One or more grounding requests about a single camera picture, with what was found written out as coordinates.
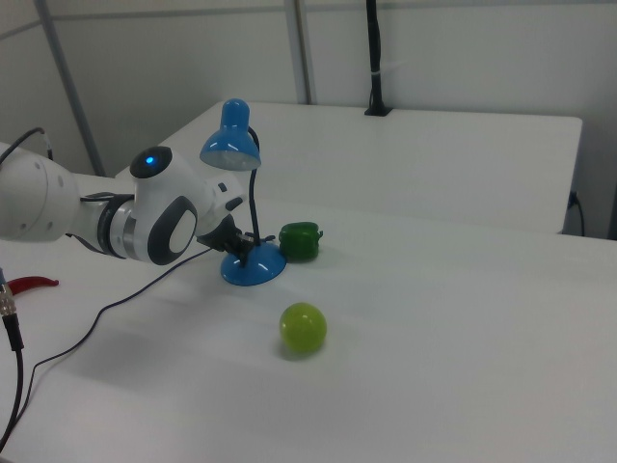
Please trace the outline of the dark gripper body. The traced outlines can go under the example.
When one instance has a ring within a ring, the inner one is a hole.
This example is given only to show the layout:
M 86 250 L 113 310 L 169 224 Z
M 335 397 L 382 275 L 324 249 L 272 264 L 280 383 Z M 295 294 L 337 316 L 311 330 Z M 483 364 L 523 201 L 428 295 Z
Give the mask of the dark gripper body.
M 233 217 L 228 214 L 213 231 L 198 236 L 197 242 L 213 250 L 239 257 L 243 252 L 241 234 Z

